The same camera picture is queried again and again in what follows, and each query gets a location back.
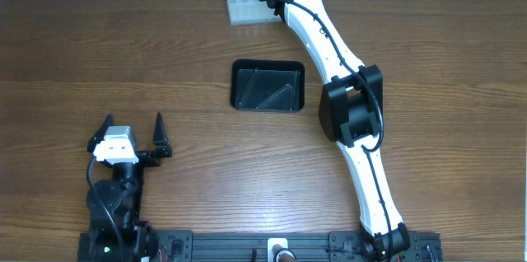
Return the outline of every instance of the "wooden table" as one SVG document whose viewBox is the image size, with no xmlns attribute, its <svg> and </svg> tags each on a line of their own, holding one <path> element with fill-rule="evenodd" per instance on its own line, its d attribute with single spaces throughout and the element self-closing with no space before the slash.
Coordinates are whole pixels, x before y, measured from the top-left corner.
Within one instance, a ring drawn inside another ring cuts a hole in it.
<svg viewBox="0 0 527 262">
<path fill-rule="evenodd" d="M 522 260 L 526 0 L 324 2 L 384 75 L 382 157 L 408 227 L 439 232 L 447 260 Z M 238 58 L 303 62 L 305 108 L 232 109 Z M 76 258 L 86 143 L 108 113 L 140 148 L 164 115 L 174 156 L 147 170 L 142 201 L 156 228 L 358 229 L 320 92 L 285 25 L 231 27 L 225 0 L 0 0 L 0 259 Z"/>
</svg>

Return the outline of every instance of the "wood grain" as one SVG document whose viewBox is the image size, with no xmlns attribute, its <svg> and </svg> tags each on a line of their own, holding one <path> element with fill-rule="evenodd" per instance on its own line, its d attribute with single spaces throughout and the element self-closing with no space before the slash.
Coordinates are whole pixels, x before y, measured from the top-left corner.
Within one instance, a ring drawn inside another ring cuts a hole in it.
<svg viewBox="0 0 527 262">
<path fill-rule="evenodd" d="M 526 0 L 324 0 L 385 78 L 384 167 L 412 230 L 447 260 L 522 260 Z M 244 113 L 237 58 L 305 64 L 305 108 Z M 0 260 L 74 260 L 86 141 L 108 113 L 174 156 L 142 218 L 196 232 L 358 229 L 349 171 L 319 126 L 319 75 L 282 24 L 230 27 L 225 0 L 0 0 Z M 94 177 L 110 176 L 98 166 Z"/>
</svg>

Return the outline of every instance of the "black cable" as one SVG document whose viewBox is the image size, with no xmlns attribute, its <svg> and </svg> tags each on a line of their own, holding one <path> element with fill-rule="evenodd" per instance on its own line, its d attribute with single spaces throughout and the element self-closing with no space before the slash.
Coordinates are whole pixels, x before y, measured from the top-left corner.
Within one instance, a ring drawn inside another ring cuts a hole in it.
<svg viewBox="0 0 527 262">
<path fill-rule="evenodd" d="M 115 225 L 114 219 L 112 218 L 112 215 L 108 211 L 108 209 L 105 206 L 105 203 L 102 201 L 102 198 L 99 195 L 99 192 L 97 192 L 96 187 L 93 185 L 93 181 L 91 181 L 91 168 L 93 167 L 94 163 L 96 162 L 95 156 L 91 157 L 90 164 L 88 164 L 88 168 L 86 169 L 86 179 L 88 181 L 88 185 L 91 189 L 91 194 L 93 195 L 93 198 L 96 199 L 97 204 L 102 208 L 102 210 L 105 212 L 105 216 L 110 222 L 110 225 L 114 229 L 114 233 L 117 236 L 117 241 L 119 242 L 119 247 L 121 248 L 121 262 L 124 261 L 124 240 L 123 236 L 121 235 L 121 232 L 117 228 L 117 225 Z"/>
<path fill-rule="evenodd" d="M 350 68 L 349 65 L 347 65 L 346 59 L 340 53 L 340 50 L 338 49 L 338 46 L 337 46 L 337 43 L 335 42 L 335 39 L 329 33 L 328 28 L 322 22 L 322 20 L 319 18 L 319 16 L 317 14 L 313 13 L 307 7 L 302 6 L 300 3 L 294 2 L 293 0 L 275 0 L 275 1 L 283 2 L 283 3 L 289 3 L 292 6 L 298 7 L 301 10 L 303 10 L 304 12 L 307 12 L 308 14 L 310 14 L 317 22 L 319 22 L 320 26 L 322 27 L 323 32 L 325 33 L 325 36 L 329 39 L 329 41 L 331 42 L 331 45 L 335 49 L 335 52 L 337 53 L 337 57 L 340 60 L 340 64 L 343 65 L 354 77 L 356 77 L 357 80 L 359 80 L 360 85 L 362 87 L 364 87 L 364 89 L 366 90 L 366 92 L 368 94 L 368 97 L 371 98 L 371 100 L 373 101 L 373 103 L 375 105 L 375 116 L 379 120 L 379 138 L 377 139 L 377 144 L 373 148 L 369 149 L 366 146 L 362 145 L 362 149 L 365 152 L 375 152 L 375 151 L 377 151 L 380 148 L 380 145 L 382 144 L 382 140 L 383 140 L 383 138 L 385 136 L 385 122 L 384 122 L 382 113 L 380 112 L 379 101 L 375 97 L 375 94 L 373 94 L 373 91 L 371 90 L 370 85 L 366 82 L 366 80 L 363 77 L 361 77 L 361 75 L 359 75 L 352 68 Z"/>
<path fill-rule="evenodd" d="M 370 163 L 371 168 L 371 174 L 373 175 L 373 181 L 375 182 L 375 187 L 377 188 L 377 194 L 379 195 L 379 202 L 380 205 L 382 205 L 382 210 L 385 211 L 386 216 L 386 223 L 388 224 L 388 250 L 386 251 L 386 261 L 389 262 L 390 259 L 392 259 L 392 248 L 394 247 L 394 237 L 392 236 L 392 226 L 389 222 L 389 216 L 388 216 L 388 209 L 386 209 L 386 203 L 385 200 L 382 198 L 382 193 L 380 192 L 379 187 L 379 181 L 377 180 L 377 176 L 375 175 L 375 168 L 373 167 L 373 162 L 371 161 L 371 156 L 369 152 L 365 152 L 366 156 L 368 157 L 368 162 Z"/>
</svg>

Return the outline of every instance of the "wooden tabletop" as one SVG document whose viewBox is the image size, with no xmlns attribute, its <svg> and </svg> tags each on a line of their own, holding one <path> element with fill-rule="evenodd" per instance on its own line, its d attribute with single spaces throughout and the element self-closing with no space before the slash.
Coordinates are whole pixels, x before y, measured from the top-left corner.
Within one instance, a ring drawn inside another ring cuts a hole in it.
<svg viewBox="0 0 527 262">
<path fill-rule="evenodd" d="M 324 0 L 385 80 L 382 158 L 411 230 L 447 260 L 522 260 L 527 0 Z M 305 65 L 296 114 L 229 104 L 238 58 Z M 74 260 L 86 143 L 108 113 L 174 156 L 146 171 L 142 219 L 195 232 L 359 228 L 321 82 L 284 24 L 231 27 L 225 0 L 0 0 L 0 260 Z M 94 177 L 110 177 L 97 166 Z"/>
</svg>

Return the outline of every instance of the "cable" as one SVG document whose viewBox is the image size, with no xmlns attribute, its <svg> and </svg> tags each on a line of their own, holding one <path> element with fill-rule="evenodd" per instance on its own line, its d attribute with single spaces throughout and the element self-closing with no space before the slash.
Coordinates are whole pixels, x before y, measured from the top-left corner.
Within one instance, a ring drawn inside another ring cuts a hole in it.
<svg viewBox="0 0 527 262">
<path fill-rule="evenodd" d="M 91 189 L 91 194 L 93 195 L 93 198 L 96 199 L 97 204 L 102 208 L 102 210 L 105 212 L 105 216 L 110 222 L 110 225 L 114 229 L 114 233 L 117 236 L 117 241 L 119 242 L 119 248 L 121 248 L 121 262 L 124 261 L 124 240 L 123 236 L 121 235 L 121 232 L 117 228 L 117 225 L 115 225 L 114 219 L 112 218 L 112 215 L 108 211 L 108 209 L 105 206 L 105 203 L 102 201 L 102 198 L 99 195 L 99 192 L 97 192 L 96 187 L 93 185 L 93 181 L 91 181 L 91 168 L 93 167 L 93 164 L 96 162 L 96 157 L 91 156 L 90 163 L 88 164 L 88 168 L 86 169 L 86 179 L 88 181 L 88 185 Z"/>
<path fill-rule="evenodd" d="M 377 180 L 377 176 L 375 175 L 375 168 L 373 167 L 373 162 L 371 161 L 371 155 L 369 152 L 365 152 L 365 153 L 366 153 L 366 156 L 368 157 L 368 162 L 370 163 L 371 174 L 373 175 L 373 181 L 375 182 L 375 187 L 377 188 L 377 194 L 379 195 L 380 205 L 382 205 L 382 210 L 385 211 L 386 224 L 388 224 L 389 245 L 388 245 L 388 250 L 386 251 L 386 261 L 389 262 L 389 260 L 392 259 L 391 251 L 392 251 L 392 248 L 394 247 L 394 237 L 392 236 L 392 226 L 391 226 L 391 223 L 389 222 L 388 209 L 386 209 L 385 200 L 382 198 L 382 193 L 380 192 L 379 181 Z"/>
<path fill-rule="evenodd" d="M 340 53 L 340 50 L 338 49 L 338 46 L 337 46 L 337 43 L 335 42 L 335 39 L 329 33 L 328 28 L 322 22 L 322 20 L 319 18 L 319 16 L 317 14 L 313 13 L 307 7 L 302 6 L 300 3 L 294 2 L 293 0 L 275 0 L 275 1 L 283 2 L 283 3 L 289 3 L 292 6 L 298 7 L 301 10 L 303 10 L 304 12 L 307 12 L 308 14 L 310 14 L 313 17 L 313 19 L 315 19 L 317 22 L 319 22 L 321 30 L 324 32 L 326 38 L 328 38 L 329 41 L 331 42 L 331 45 L 333 46 L 333 48 L 334 48 L 334 50 L 335 50 L 335 52 L 337 54 L 337 57 L 340 60 L 340 64 L 343 65 L 352 74 L 352 76 L 354 76 L 360 82 L 360 86 L 362 86 L 366 90 L 366 92 L 368 94 L 368 97 L 371 98 L 371 100 L 373 101 L 373 103 L 375 105 L 375 116 L 379 120 L 379 138 L 377 139 L 377 143 L 375 144 L 375 146 L 373 148 L 367 148 L 365 145 L 362 145 L 361 147 L 362 147 L 362 151 L 364 151 L 364 153 L 368 157 L 368 161 L 370 162 L 371 174 L 373 175 L 373 180 L 375 182 L 375 187 L 377 188 L 377 194 L 379 195 L 379 202 L 382 205 L 382 209 L 385 212 L 385 216 L 386 216 L 386 224 L 388 226 L 388 235 L 389 235 L 389 248 L 388 248 L 388 250 L 386 252 L 386 254 L 387 254 L 386 257 L 387 257 L 387 261 L 389 262 L 389 260 L 391 259 L 391 251 L 392 251 L 393 243 L 394 243 L 393 235 L 392 235 L 392 230 L 391 230 L 391 224 L 389 222 L 388 210 L 386 209 L 385 201 L 382 198 L 382 193 L 380 192 L 380 187 L 379 187 L 379 181 L 377 180 L 377 176 L 375 174 L 375 169 L 373 167 L 373 162 L 371 161 L 371 156 L 370 156 L 370 153 L 375 152 L 375 151 L 377 151 L 380 148 L 380 145 L 382 144 L 383 138 L 385 136 L 385 121 L 384 121 L 384 118 L 382 116 L 382 113 L 380 112 L 379 101 L 375 97 L 375 94 L 373 94 L 373 91 L 371 90 L 371 87 L 366 82 L 366 80 L 361 75 L 359 75 L 357 72 L 355 72 L 352 68 L 350 68 L 349 65 L 347 65 L 346 59 Z"/>
<path fill-rule="evenodd" d="M 375 151 L 377 151 L 380 148 L 380 145 L 382 144 L 382 140 L 383 140 L 383 138 L 385 136 L 385 122 L 384 122 L 384 118 L 382 116 L 382 113 L 380 112 L 379 101 L 375 97 L 375 94 L 373 94 L 373 91 L 371 90 L 370 85 L 366 82 L 366 80 L 363 77 L 361 77 L 361 75 L 359 75 L 352 68 L 350 68 L 349 65 L 347 65 L 346 59 L 340 53 L 340 50 L 338 49 L 338 46 L 337 46 L 337 43 L 335 42 L 335 39 L 329 33 L 328 28 L 322 22 L 322 20 L 319 18 L 319 16 L 317 14 L 313 13 L 307 7 L 302 6 L 300 3 L 294 2 L 293 0 L 275 0 L 275 1 L 288 3 L 288 4 L 291 4 L 292 6 L 298 7 L 301 10 L 303 10 L 304 12 L 307 12 L 308 14 L 310 14 L 317 22 L 319 22 L 320 27 L 322 28 L 323 32 L 325 33 L 325 36 L 329 39 L 329 41 L 331 42 L 331 45 L 335 49 L 335 52 L 337 53 L 337 57 L 340 60 L 340 64 L 343 65 L 357 80 L 359 80 L 360 85 L 362 87 L 364 87 L 364 89 L 366 90 L 366 92 L 368 94 L 368 97 L 371 98 L 371 100 L 373 101 L 373 103 L 375 105 L 375 116 L 379 120 L 379 138 L 377 139 L 377 143 L 375 144 L 375 146 L 373 148 L 370 149 L 370 148 L 367 148 L 366 146 L 362 145 L 362 149 L 365 152 L 375 152 Z"/>
</svg>

